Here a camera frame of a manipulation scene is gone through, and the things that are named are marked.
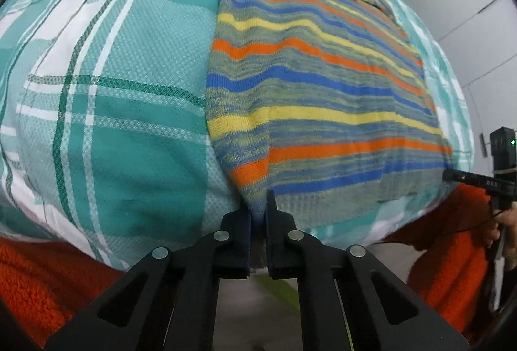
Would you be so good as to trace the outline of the person's right hand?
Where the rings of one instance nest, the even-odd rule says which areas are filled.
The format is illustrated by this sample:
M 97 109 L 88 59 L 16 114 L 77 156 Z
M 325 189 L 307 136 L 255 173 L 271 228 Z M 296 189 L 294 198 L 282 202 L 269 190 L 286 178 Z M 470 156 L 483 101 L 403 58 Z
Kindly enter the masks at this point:
M 517 251 L 517 209 L 514 201 L 508 209 L 494 209 L 493 216 L 483 225 L 482 234 L 485 245 L 491 247 L 500 241 L 502 256 L 505 259 L 505 269 L 512 271 L 516 268 Z

